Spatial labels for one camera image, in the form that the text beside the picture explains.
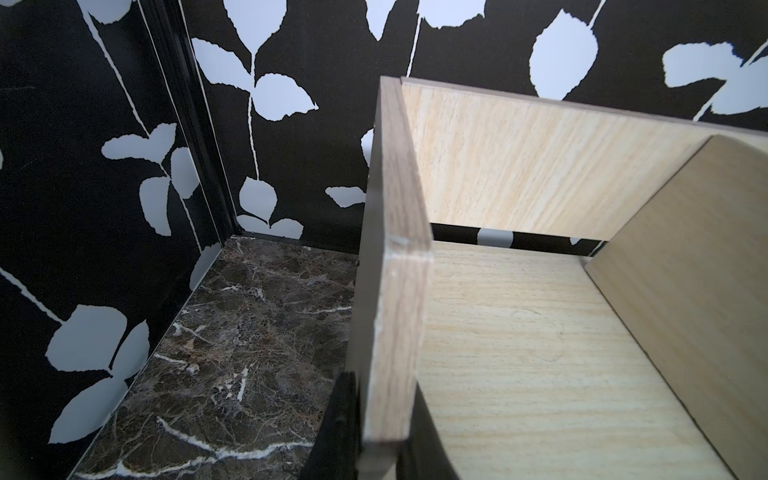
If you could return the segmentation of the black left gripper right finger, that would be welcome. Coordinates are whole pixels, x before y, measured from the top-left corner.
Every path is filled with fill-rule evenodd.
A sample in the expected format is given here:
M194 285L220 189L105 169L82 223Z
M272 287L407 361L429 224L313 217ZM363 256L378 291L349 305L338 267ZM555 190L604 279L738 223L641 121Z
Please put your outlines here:
M419 385L416 386L410 436L404 442L396 464L396 479L459 479L442 445Z

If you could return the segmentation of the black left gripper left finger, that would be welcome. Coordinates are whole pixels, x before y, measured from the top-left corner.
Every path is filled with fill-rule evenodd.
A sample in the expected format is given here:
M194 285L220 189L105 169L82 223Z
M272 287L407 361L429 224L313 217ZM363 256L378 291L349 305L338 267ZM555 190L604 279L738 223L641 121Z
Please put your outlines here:
M359 406L353 372L342 372L333 387L300 480L355 480L359 450Z

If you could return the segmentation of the light wooden bookshelf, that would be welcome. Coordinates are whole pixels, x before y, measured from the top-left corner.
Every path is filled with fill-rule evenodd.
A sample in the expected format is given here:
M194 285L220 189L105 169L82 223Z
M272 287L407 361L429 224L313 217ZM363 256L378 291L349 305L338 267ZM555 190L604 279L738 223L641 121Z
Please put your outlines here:
M363 479L765 478L766 134L382 78L346 366Z

